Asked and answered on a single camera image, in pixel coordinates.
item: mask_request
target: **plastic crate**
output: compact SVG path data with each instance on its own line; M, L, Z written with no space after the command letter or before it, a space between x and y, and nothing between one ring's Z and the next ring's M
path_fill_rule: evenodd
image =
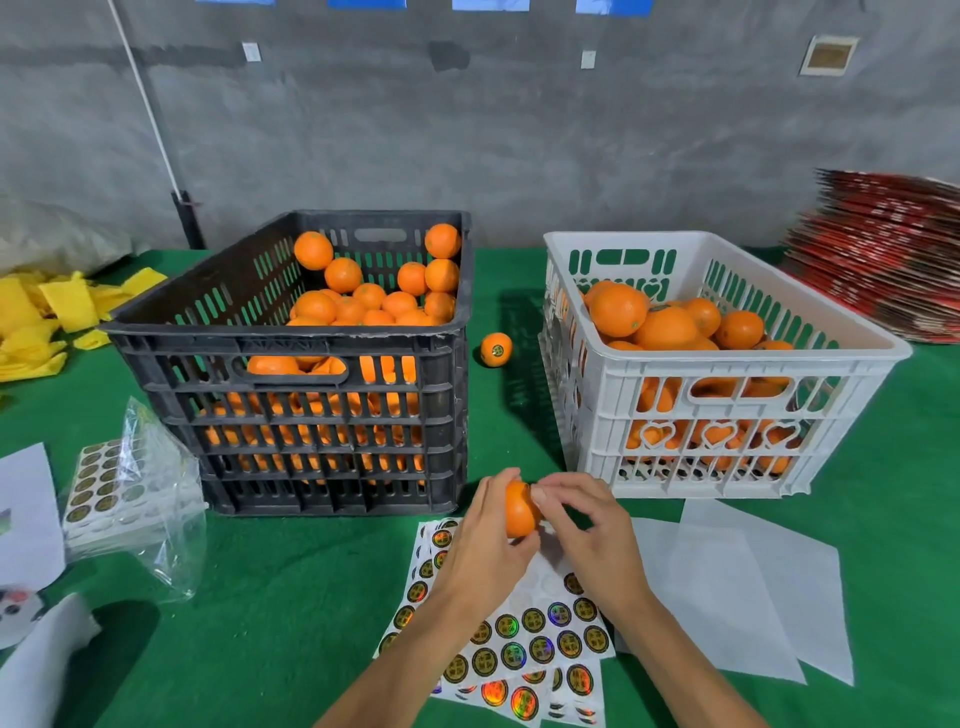
M293 256L300 233L324 232L338 257L391 292L404 262L428 261L423 237L438 223L463 237L449 324L285 326L303 291L325 287L322 271ZM102 328L157 415L199 456L204 497L220 513L449 512L467 468L469 229L456 211L289 212L116 309ZM256 376L247 372L255 354L336 356L346 371Z
M896 336L709 232L551 232L544 238L549 256L540 350L566 466L602 478L618 497L809 493L810 481L883 379L911 353ZM611 349L580 296L600 279L626 282L653 303L703 296L723 312L752 310L770 338L796 351ZM695 382L713 376L735 380L732 396L693 395ZM745 396L751 378L761 376L783 377L788 385L775 397ZM644 406L658 404L638 412L643 387L654 395ZM661 399L664 387L676 392L672 406ZM709 432L722 439L695 447L691 435L701 421L717 425ZM735 434L741 421L742 436ZM628 447L632 426L632 445L640 441L635 448ZM649 427L662 435L653 445L657 437L647 437ZM785 431L789 436L779 439Z

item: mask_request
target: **green tablecloth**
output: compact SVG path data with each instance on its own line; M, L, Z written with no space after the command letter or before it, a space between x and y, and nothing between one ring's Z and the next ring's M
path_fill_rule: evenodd
M175 274L189 252L142 265ZM534 480L562 467L536 334L543 250L479 251L474 344L515 338L501 370L471 362L469 477L511 465ZM0 455L46 444L58 488L77 453L120 434L138 393L113 348L73 352L59 376L4 385ZM856 687L804 666L808 685L730 674L777 728L960 724L960 348L918 347L871 402L813 495L738 507L840 549ZM632 501L677 520L680 501ZM231 520L209 516L204 582L190 602L155 606L156 584L127 555L69 567L49 602L79 591L105 633L73 664L58 726L309 726L364 668L404 583L416 518ZM608 725L672 721L632 657L603 667ZM418 726L506 725L429 701Z

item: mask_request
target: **white pole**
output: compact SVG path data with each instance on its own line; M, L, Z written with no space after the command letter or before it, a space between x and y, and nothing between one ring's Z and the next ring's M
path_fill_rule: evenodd
M167 157L167 148L163 145L163 137L160 136L160 129L156 125L154 110L150 106L147 90L143 87L143 79L140 78L140 70L136 67L136 60L133 57L130 43L127 41L127 34L123 29L123 22L120 20L120 14L117 12L117 7L114 5L113 0L107 0L107 3L110 5L110 12L113 13L113 22L116 24L117 31L120 33L124 50L127 51L127 60L130 61L130 68L131 71L133 71L133 79L136 81L136 87L140 89L140 98L143 99L143 106L146 107L147 116L150 117L150 126L154 130L154 138L156 139L156 146L160 148L160 156L163 157L163 166L167 168L167 175L170 177L170 184L174 187L174 194L177 195L177 200L182 203L183 198L180 195L180 185L177 184L177 177L174 175L173 167L170 166L170 158Z

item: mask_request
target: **stack of red cardboard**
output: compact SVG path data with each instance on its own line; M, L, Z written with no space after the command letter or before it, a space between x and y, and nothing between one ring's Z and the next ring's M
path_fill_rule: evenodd
M904 339L960 342L960 187L817 176L820 207L786 235L783 270Z

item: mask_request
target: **gray wall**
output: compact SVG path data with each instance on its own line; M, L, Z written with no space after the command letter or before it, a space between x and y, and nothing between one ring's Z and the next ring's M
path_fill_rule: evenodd
M813 202L814 166L960 180L957 0L659 0L648 18L120 2L215 248L301 206L464 208L490 246L634 229L770 245ZM845 78L797 76L818 33L862 36ZM432 42L468 67L436 70ZM106 0L4 3L0 193L184 245Z

